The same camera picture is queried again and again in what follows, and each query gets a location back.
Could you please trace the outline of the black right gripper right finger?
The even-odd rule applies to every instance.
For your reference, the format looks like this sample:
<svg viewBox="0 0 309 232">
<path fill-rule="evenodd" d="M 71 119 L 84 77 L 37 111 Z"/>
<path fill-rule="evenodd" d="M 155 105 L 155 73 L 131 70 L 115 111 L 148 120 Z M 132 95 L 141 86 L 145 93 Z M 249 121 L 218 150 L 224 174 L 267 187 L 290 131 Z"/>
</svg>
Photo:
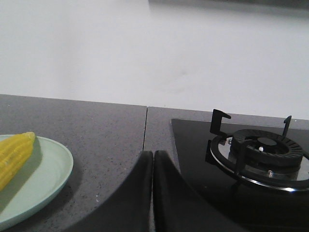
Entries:
<svg viewBox="0 0 309 232">
<path fill-rule="evenodd" d="M 154 221 L 157 232 L 243 232 L 204 201 L 183 179 L 166 151 L 154 154 Z"/>
</svg>

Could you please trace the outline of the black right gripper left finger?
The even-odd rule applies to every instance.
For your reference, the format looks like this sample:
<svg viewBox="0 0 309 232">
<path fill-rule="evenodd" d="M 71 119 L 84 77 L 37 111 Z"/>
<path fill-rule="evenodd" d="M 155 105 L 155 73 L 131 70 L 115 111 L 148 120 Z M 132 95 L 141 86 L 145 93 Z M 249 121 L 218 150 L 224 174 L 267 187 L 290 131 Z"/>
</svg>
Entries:
<svg viewBox="0 0 309 232">
<path fill-rule="evenodd" d="M 119 188 L 96 210 L 67 232 L 148 232 L 153 153 L 142 151 Z"/>
</svg>

